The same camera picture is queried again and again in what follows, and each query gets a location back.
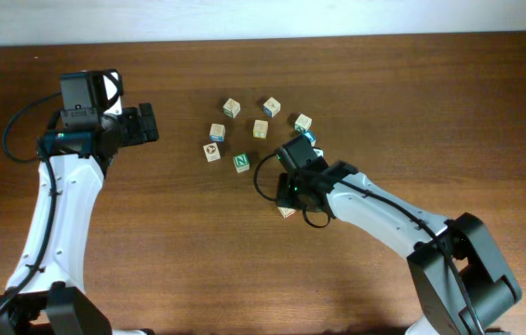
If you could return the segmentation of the wooden block carrot drawing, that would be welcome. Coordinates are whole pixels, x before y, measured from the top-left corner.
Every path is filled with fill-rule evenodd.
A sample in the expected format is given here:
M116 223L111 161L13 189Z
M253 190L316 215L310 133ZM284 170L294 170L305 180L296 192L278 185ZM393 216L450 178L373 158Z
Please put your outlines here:
M296 212L294 208L278 207L277 209L283 218L288 218Z

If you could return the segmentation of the wooden block blue L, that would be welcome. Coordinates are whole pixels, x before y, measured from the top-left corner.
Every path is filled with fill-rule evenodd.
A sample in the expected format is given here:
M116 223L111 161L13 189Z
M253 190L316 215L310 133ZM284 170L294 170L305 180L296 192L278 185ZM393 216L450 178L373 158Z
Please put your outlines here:
M312 146L315 146L316 145L316 136L314 135L314 133L310 130L307 130L303 133L303 135L306 137L306 139L308 140L308 142L312 145Z

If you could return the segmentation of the wooden block green A side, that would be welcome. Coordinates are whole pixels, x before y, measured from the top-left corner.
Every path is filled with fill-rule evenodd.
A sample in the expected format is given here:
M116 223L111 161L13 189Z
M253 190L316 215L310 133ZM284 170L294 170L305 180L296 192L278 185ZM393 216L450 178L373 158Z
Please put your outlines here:
M312 126L312 122L313 120L309 116L299 114L294 122L294 129L300 133L305 133Z

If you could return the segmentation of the wooden block green N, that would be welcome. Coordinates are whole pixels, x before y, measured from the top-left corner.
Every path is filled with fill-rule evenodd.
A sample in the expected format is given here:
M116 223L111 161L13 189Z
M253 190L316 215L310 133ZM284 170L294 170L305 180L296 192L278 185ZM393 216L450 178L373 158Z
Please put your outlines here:
M234 166L237 173L242 173L250 169L250 160L247 154L237 154L233 157Z

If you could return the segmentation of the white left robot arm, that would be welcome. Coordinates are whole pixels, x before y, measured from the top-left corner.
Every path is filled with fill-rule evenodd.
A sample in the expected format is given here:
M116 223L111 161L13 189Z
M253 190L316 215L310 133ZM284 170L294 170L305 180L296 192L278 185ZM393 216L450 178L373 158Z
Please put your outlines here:
M141 103L101 116L93 128L49 129L39 141L39 189L31 228L8 291L47 291L62 282L85 289L91 214L107 169L123 147L157 141L153 107Z

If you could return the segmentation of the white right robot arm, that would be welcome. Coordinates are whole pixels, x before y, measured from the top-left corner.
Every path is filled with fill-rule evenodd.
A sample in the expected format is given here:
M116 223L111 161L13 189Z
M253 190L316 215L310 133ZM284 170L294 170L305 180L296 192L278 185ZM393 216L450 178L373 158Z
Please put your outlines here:
M304 214L351 223L404 259L422 316L410 334L497 334L494 322L522 298L486 225L424 211L386 192L353 166L284 158L279 200Z

